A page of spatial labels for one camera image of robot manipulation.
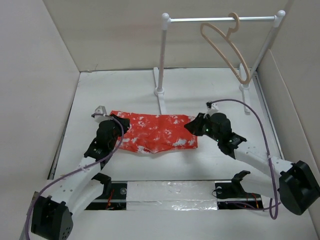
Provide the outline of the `orange white tie-dye trousers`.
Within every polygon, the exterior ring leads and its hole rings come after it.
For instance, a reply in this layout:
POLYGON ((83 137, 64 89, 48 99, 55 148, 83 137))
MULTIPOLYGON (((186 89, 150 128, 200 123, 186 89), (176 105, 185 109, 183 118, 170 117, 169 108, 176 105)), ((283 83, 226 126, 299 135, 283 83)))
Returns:
POLYGON ((140 154, 157 154, 166 151, 196 149, 198 137, 192 135, 185 124, 195 118, 184 114, 142 114, 111 111, 130 120, 120 148, 140 154))

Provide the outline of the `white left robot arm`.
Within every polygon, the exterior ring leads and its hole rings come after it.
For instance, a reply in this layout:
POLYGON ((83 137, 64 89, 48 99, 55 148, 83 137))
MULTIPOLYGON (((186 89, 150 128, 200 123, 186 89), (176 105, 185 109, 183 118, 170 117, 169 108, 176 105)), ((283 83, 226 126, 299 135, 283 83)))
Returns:
POLYGON ((119 149, 130 120, 99 114, 102 121, 78 167, 45 186, 32 202, 25 221, 25 238, 33 233, 46 240, 66 240, 74 219, 96 198, 111 194, 111 178, 101 173, 119 149))

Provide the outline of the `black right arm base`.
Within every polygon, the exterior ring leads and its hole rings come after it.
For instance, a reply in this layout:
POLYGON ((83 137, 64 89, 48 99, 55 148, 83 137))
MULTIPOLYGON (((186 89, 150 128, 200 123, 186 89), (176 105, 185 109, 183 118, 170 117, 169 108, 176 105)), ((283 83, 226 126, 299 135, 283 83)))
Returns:
POLYGON ((221 180, 214 183, 211 195, 217 199, 219 210, 262 210, 264 208, 261 196, 245 192, 240 184, 248 174, 250 174, 249 171, 243 170, 235 174, 231 180, 221 180))

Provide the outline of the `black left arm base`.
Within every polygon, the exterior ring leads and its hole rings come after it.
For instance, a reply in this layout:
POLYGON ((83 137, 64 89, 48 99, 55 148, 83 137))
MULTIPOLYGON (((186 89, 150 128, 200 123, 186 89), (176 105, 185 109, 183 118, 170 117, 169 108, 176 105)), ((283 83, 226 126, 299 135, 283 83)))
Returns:
POLYGON ((102 194, 94 199, 85 210, 121 211, 127 209, 127 181, 113 181, 110 176, 98 173, 93 180, 103 184, 102 194))

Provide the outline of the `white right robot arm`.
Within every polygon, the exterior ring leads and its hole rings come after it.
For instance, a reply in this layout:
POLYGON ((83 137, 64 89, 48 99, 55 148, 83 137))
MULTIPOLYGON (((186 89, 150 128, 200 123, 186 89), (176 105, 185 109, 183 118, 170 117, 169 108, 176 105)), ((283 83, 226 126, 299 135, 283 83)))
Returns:
POLYGON ((243 197, 248 192, 258 192, 280 200, 295 215, 302 215, 319 199, 320 186, 306 162, 291 162, 259 152, 246 138, 232 131, 231 122, 225 114, 199 113, 184 127, 194 136, 207 136, 215 140, 223 154, 270 177, 270 187, 267 187, 265 184, 246 182, 244 177, 249 171, 236 174, 234 180, 237 181, 231 184, 235 196, 243 197))

